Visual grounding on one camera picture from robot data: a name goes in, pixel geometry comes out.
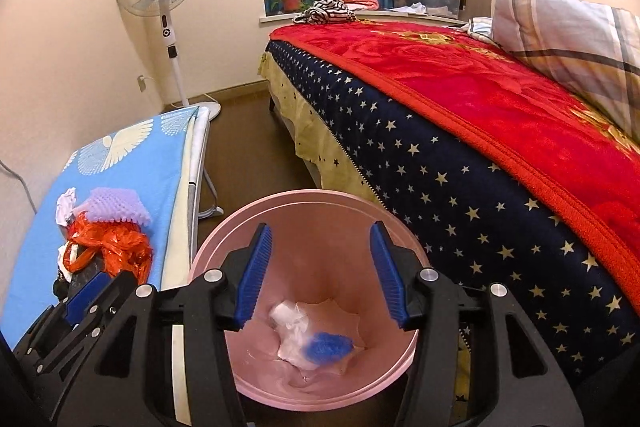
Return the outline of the red plastic bag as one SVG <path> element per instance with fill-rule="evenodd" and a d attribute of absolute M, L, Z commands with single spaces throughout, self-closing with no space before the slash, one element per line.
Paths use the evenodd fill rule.
<path fill-rule="evenodd" d="M 68 228 L 63 267 L 76 273 L 96 258 L 102 260 L 102 271 L 112 279 L 128 271 L 139 284 L 144 284 L 149 280 L 153 249 L 149 237 L 137 223 L 89 221 L 84 212 L 79 213 Z"/>

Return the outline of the purple foam sheet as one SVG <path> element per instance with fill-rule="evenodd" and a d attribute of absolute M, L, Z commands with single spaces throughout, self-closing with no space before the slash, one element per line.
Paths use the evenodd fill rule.
<path fill-rule="evenodd" d="M 73 213 L 75 217 L 84 215 L 89 222 L 129 222 L 139 227 L 147 227 L 152 222 L 138 193 L 130 188 L 94 188 Z"/>

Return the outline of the white tissue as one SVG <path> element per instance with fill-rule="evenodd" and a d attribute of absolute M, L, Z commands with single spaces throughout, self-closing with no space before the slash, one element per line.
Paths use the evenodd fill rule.
<path fill-rule="evenodd" d="M 269 311 L 273 329 L 280 336 L 278 357 L 304 372 L 329 372 L 343 374 L 348 362 L 359 355 L 366 346 L 359 334 L 360 316 L 347 312 L 334 299 L 322 303 L 292 303 L 284 300 Z M 343 360 L 317 366 L 304 358 L 303 347 L 311 335 L 318 332 L 349 337 L 354 350 Z"/>

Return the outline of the blue plastic bag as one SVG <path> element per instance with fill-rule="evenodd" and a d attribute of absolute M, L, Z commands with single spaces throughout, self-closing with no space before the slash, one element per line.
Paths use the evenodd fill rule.
<path fill-rule="evenodd" d="M 303 347 L 304 358 L 310 363 L 323 366 L 343 360 L 354 350 L 349 337 L 318 332 L 311 335 Z"/>

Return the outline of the pink plastic trash bin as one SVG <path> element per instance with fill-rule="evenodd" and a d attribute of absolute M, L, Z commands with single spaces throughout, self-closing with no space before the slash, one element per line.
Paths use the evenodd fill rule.
<path fill-rule="evenodd" d="M 273 194 L 232 213 L 198 250 L 192 274 L 218 268 L 271 230 L 272 251 L 253 317 L 227 333 L 236 389 L 277 409 L 315 412 L 361 402 L 411 366 L 416 334 L 390 317 L 369 246 L 381 221 L 393 243 L 427 257 L 382 207 L 326 190 Z"/>

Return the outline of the blue cloth covered table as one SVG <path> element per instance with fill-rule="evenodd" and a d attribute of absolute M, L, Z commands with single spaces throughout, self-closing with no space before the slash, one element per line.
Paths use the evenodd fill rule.
<path fill-rule="evenodd" d="M 43 199 L 17 255 L 1 312 L 1 332 L 15 347 L 28 326 L 56 303 L 63 235 L 56 202 L 73 191 L 82 204 L 96 188 L 135 191 L 149 213 L 143 227 L 152 247 L 150 284 L 186 283 L 195 251 L 195 201 L 203 171 L 209 111 L 190 106 L 105 135 L 70 155 Z"/>

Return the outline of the red blanket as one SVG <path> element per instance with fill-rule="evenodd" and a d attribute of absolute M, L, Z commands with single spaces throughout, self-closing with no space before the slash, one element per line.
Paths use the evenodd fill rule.
<path fill-rule="evenodd" d="M 288 25 L 283 41 L 437 124 L 521 182 L 639 303 L 639 149 L 559 83 L 459 29 Z"/>

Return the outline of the plaid pillow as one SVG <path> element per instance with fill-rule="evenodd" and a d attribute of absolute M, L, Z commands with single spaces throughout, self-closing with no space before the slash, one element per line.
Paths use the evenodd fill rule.
<path fill-rule="evenodd" d="M 492 38 L 639 140 L 639 17 L 582 0 L 496 0 Z"/>

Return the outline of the striped cloth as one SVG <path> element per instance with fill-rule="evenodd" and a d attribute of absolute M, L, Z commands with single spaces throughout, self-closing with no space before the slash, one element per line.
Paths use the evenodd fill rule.
<path fill-rule="evenodd" d="M 356 20 L 353 10 L 344 0 L 314 0 L 304 12 L 293 18 L 295 25 L 326 25 L 334 23 L 351 23 Z"/>

